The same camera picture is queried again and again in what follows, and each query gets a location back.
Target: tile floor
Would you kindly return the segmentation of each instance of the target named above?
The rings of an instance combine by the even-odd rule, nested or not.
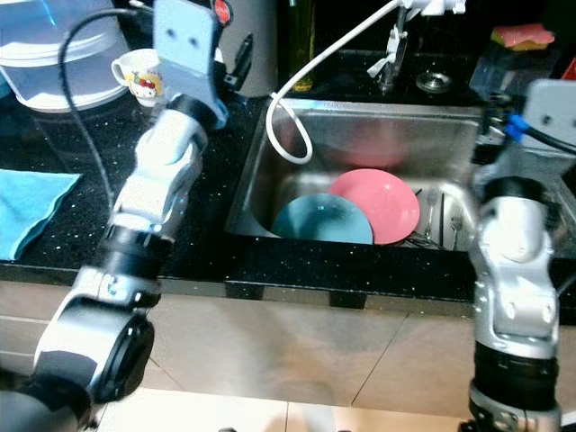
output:
[[[138,389],[105,407],[97,432],[455,432],[459,418]]]

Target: stainless steel sink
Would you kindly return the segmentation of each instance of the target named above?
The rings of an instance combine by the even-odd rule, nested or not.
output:
[[[240,179],[226,230],[247,236],[275,237],[270,228],[279,211],[296,197],[326,192],[346,171],[371,167],[402,178],[418,193],[422,234],[428,223],[428,194],[437,189],[431,239],[452,249],[451,220],[462,215],[456,250],[466,250],[473,233],[477,205],[471,163],[480,110],[377,103],[335,103],[288,99],[310,134],[314,156],[305,166],[276,154],[264,125],[266,110]],[[278,139],[293,154],[303,156],[302,139],[283,112],[274,116]],[[414,247],[421,242],[402,242]]]

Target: white cable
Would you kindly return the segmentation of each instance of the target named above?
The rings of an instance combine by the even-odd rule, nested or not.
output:
[[[308,163],[312,158],[312,142],[310,136],[308,135],[306,129],[304,129],[304,125],[302,124],[300,119],[298,119],[298,117],[296,116],[296,113],[289,106],[286,106],[281,102],[282,98],[286,96],[286,94],[290,91],[292,87],[296,85],[296,83],[298,83],[298,81],[300,81],[302,78],[308,75],[317,65],[319,65],[325,59],[327,59],[330,55],[334,54],[334,52],[342,48],[344,45],[349,43],[358,34],[360,34],[368,27],[376,23],[383,16],[393,11],[394,8],[398,7],[399,4],[400,0],[391,0],[389,3],[378,9],[375,13],[370,15],[364,21],[360,22],[354,29],[349,31],[342,38],[340,38],[332,45],[324,49],[324,51],[322,51],[322,53],[320,53],[313,60],[311,60],[310,63],[306,64],[302,69],[296,72],[296,74],[292,78],[290,78],[290,80],[288,80],[286,84],[283,85],[283,87],[278,91],[278,93],[271,94],[272,102],[270,103],[268,111],[266,112],[266,132],[268,134],[268,139],[270,140],[270,143],[280,156],[282,156],[287,161],[297,165],[304,165]],[[282,147],[282,145],[276,138],[276,135],[274,134],[274,129],[272,127],[272,118],[274,116],[274,111],[278,104],[280,104],[280,107],[283,108],[288,113],[290,118],[292,118],[296,123],[296,127],[298,128],[298,131],[300,132],[302,139],[304,140],[304,144],[306,145],[306,155],[304,155],[303,157],[296,157],[288,153],[285,150],[285,148]]]

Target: blue cloth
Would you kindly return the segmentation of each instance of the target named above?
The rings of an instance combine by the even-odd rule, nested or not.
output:
[[[0,169],[0,259],[14,260],[50,221],[78,174]]]

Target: cup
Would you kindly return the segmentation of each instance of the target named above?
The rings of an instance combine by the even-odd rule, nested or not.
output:
[[[147,107],[163,98],[160,59],[153,49],[136,49],[112,62],[112,74],[122,86],[127,86],[138,102]]]

